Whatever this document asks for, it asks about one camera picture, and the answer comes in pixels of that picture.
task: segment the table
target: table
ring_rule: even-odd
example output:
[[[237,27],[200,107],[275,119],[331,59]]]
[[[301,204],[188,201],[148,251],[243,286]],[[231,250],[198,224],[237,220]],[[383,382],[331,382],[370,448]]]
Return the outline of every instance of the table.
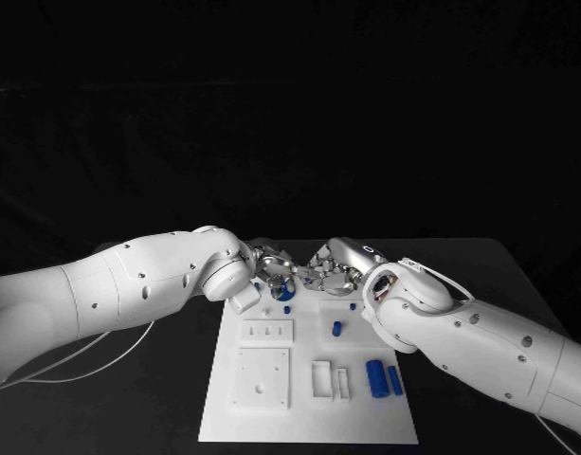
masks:
[[[303,264],[325,240],[279,242]],[[510,251],[492,239],[363,242],[391,261],[410,257],[458,281],[478,299],[569,335]],[[397,353],[420,446],[200,443],[221,316],[223,305],[195,297],[177,314],[156,321],[141,346],[110,369],[70,383],[20,384],[0,391],[0,453],[567,453],[530,413],[469,388],[420,352]],[[145,328],[110,334],[43,377],[67,378],[100,367]],[[50,364],[87,342],[48,353],[24,371]]]

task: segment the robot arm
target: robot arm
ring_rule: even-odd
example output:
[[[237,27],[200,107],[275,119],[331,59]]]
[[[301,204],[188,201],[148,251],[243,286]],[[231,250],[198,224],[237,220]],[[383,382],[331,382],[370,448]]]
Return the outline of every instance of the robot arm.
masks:
[[[354,266],[341,274],[347,286],[331,292],[363,287],[361,315],[397,351],[423,351],[436,367],[478,391],[581,434],[580,344],[476,300],[432,271],[469,296],[455,300],[427,267],[409,259],[390,263],[374,248],[347,238],[331,239],[314,258],[324,277],[308,288],[328,290],[331,263]]]
[[[87,259],[0,277],[0,384],[41,354],[175,313],[188,299],[260,299],[256,252],[224,229],[203,227],[125,242]]]

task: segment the black background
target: black background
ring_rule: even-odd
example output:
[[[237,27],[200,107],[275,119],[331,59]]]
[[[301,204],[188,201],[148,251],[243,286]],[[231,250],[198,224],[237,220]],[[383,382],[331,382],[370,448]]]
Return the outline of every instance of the black background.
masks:
[[[581,3],[0,3],[0,274],[210,224],[491,237],[581,342]]]

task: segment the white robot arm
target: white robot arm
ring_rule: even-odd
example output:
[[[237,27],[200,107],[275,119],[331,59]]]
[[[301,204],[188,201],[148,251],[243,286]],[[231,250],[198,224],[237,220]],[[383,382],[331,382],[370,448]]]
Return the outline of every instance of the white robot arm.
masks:
[[[581,434],[580,344],[476,300],[429,267],[410,259],[390,263],[380,251],[348,238],[331,239],[311,262],[316,265],[322,275],[305,280],[306,288],[347,295],[363,286],[363,316],[397,351],[423,351],[478,391]],[[466,300],[452,298],[435,275]],[[340,282],[340,289],[329,289],[328,282]]]
[[[231,298],[234,311],[246,311],[260,300],[252,278],[265,272],[262,251],[211,226],[141,237],[71,264],[0,277],[0,385],[46,352],[158,320],[195,295]]]

